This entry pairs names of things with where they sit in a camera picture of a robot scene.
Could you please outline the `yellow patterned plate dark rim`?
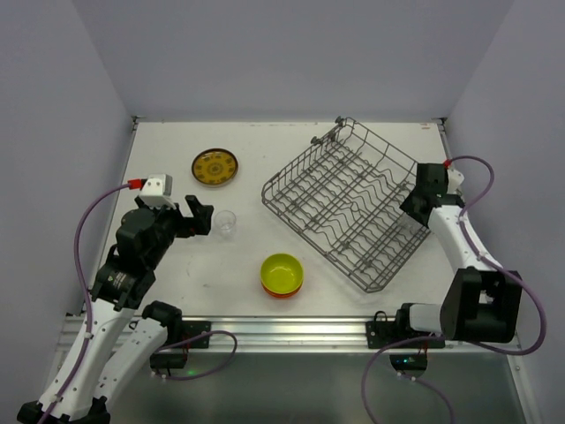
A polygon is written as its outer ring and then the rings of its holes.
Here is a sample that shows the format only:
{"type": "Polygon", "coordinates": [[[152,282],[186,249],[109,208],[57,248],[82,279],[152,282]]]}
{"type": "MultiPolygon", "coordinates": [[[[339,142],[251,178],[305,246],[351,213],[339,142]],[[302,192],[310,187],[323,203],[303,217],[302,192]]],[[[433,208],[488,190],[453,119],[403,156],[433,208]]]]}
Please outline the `yellow patterned plate dark rim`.
{"type": "Polygon", "coordinates": [[[235,178],[239,170],[236,156],[224,148],[210,148],[192,161],[192,176],[202,185],[220,187],[235,178]]]}

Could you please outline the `lime green bowl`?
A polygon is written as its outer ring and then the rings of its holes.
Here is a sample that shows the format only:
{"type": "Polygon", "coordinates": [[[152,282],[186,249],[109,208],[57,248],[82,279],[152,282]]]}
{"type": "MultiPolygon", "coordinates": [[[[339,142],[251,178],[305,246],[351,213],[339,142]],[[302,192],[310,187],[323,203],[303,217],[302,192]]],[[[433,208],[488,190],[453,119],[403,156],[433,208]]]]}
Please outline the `lime green bowl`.
{"type": "Polygon", "coordinates": [[[277,293],[296,290],[305,278],[301,262],[290,254],[272,254],[260,267],[261,286],[277,293]]]}

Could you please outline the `orange bowl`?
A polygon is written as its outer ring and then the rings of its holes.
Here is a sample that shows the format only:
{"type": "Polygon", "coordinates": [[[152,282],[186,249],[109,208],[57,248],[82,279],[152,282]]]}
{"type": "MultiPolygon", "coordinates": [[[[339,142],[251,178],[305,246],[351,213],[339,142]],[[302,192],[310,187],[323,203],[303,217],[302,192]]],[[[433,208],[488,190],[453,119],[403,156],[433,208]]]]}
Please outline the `orange bowl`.
{"type": "Polygon", "coordinates": [[[268,289],[267,287],[265,287],[265,286],[262,286],[262,288],[263,288],[263,290],[264,290],[264,292],[265,292],[266,294],[268,294],[269,296],[271,296],[271,297],[273,297],[273,298],[276,298],[276,299],[287,299],[287,298],[290,298],[290,297],[292,297],[292,296],[298,294],[298,293],[300,292],[300,290],[301,290],[301,286],[300,286],[300,287],[298,287],[298,288],[297,288],[296,290],[294,290],[294,291],[289,291],[289,292],[285,292],[285,293],[277,293],[277,292],[274,292],[274,291],[269,290],[269,289],[268,289]]]}

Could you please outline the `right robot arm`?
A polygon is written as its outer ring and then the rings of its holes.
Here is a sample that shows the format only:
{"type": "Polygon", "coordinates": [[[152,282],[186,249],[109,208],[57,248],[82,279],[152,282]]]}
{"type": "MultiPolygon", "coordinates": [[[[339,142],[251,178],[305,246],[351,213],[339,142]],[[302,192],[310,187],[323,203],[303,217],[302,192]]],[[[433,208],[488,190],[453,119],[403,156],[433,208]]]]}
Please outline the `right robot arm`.
{"type": "Polygon", "coordinates": [[[432,333],[447,340],[506,344],[516,330],[522,288],[498,270],[471,225],[451,173],[442,163],[420,163],[416,184],[401,210],[440,241],[453,280],[440,304],[404,303],[395,325],[404,333],[432,333]]]}

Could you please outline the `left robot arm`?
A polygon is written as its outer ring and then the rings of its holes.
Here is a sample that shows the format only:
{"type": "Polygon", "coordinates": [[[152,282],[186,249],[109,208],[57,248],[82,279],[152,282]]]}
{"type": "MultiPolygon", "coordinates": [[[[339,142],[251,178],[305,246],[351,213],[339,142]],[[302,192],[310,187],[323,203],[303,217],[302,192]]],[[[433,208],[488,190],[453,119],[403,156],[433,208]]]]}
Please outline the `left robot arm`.
{"type": "Polygon", "coordinates": [[[155,301],[142,309],[130,337],[117,344],[173,241],[208,235],[214,208],[193,195],[185,198],[189,216],[162,195],[135,201],[87,290],[86,316],[63,365],[39,399],[20,407],[18,422],[108,423],[113,404],[140,367],[161,346],[179,342],[181,310],[155,301]]]}

